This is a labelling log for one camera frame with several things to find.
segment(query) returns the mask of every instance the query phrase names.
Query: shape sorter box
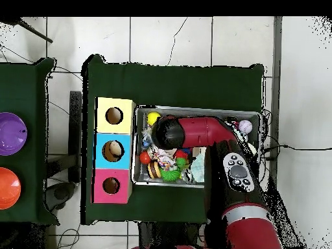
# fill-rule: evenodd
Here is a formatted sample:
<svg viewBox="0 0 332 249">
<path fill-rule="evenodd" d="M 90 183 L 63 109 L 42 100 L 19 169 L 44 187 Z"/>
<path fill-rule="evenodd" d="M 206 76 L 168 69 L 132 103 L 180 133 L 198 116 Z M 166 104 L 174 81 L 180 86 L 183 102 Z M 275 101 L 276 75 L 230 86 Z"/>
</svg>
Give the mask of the shape sorter box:
<svg viewBox="0 0 332 249">
<path fill-rule="evenodd" d="M 130 178 L 132 127 L 135 103 L 129 99 L 97 97 L 95 101 L 95 152 L 93 154 L 93 203 L 126 204 L 132 193 Z M 107 158 L 116 142 L 121 154 Z M 105 187 L 112 182 L 113 187 Z"/>
</svg>

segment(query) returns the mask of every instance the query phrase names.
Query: circular hole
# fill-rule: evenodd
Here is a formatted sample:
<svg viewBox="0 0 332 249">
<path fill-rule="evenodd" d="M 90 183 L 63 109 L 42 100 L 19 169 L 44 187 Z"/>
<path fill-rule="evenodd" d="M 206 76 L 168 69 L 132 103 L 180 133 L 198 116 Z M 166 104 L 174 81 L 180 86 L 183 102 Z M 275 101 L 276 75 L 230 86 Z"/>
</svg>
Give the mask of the circular hole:
<svg viewBox="0 0 332 249">
<path fill-rule="evenodd" d="M 118 107 L 112 107 L 107 110 L 105 118 L 108 123 L 116 125 L 123 120 L 123 112 Z"/>
<path fill-rule="evenodd" d="M 102 183 L 102 188 L 108 194 L 116 194 L 120 189 L 120 183 L 116 178 L 107 178 Z"/>
<path fill-rule="evenodd" d="M 102 147 L 102 155 L 109 162 L 119 161 L 124 153 L 122 144 L 116 140 L 108 141 Z"/>
</svg>

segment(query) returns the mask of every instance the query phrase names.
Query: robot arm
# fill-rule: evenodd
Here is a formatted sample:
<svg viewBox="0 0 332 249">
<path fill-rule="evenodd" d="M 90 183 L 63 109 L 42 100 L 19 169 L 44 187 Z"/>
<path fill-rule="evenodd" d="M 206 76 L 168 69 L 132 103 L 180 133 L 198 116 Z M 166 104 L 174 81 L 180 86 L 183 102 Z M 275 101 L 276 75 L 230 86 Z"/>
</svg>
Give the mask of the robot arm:
<svg viewBox="0 0 332 249">
<path fill-rule="evenodd" d="M 282 249 L 241 141 L 228 125 L 216 117 L 165 117 L 154 125 L 152 140 L 165 150 L 207 147 L 206 213 L 211 224 L 221 225 L 229 249 Z"/>
</svg>

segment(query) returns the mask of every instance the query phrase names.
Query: orange bowl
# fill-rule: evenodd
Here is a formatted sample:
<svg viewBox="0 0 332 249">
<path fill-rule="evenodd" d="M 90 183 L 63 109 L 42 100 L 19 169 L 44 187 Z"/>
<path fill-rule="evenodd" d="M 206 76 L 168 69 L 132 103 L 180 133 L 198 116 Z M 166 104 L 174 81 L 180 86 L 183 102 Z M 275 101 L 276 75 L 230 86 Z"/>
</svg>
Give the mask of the orange bowl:
<svg viewBox="0 0 332 249">
<path fill-rule="evenodd" d="M 0 210 L 12 207 L 21 194 L 21 183 L 14 172 L 0 167 Z"/>
</svg>

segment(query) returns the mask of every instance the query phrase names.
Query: green cloth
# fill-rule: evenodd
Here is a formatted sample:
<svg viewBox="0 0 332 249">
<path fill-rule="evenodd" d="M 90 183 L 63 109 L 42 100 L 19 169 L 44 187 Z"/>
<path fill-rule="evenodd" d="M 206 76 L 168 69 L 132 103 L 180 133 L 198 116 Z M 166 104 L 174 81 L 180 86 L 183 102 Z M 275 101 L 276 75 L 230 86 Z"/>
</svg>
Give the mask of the green cloth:
<svg viewBox="0 0 332 249">
<path fill-rule="evenodd" d="M 96 97 L 131 99 L 136 104 L 260 112 L 263 71 L 259 64 L 251 69 L 162 67 L 106 64 L 101 56 L 90 56 L 82 68 L 83 102 L 88 102 L 88 115 L 83 116 L 83 125 L 88 120 L 86 197 L 85 207 L 81 208 L 83 222 L 84 219 L 87 224 L 94 220 L 206 221 L 203 189 L 137 185 L 133 186 L 127 204 L 91 203 Z"/>
<path fill-rule="evenodd" d="M 18 115 L 28 130 L 27 141 L 19 152 L 0 156 L 0 167 L 16 173 L 21 182 L 19 200 L 11 208 L 0 210 L 0 222 L 57 223 L 43 204 L 47 146 L 45 80 L 53 67 L 52 58 L 42 58 L 33 65 L 0 63 L 0 112 Z"/>
</svg>

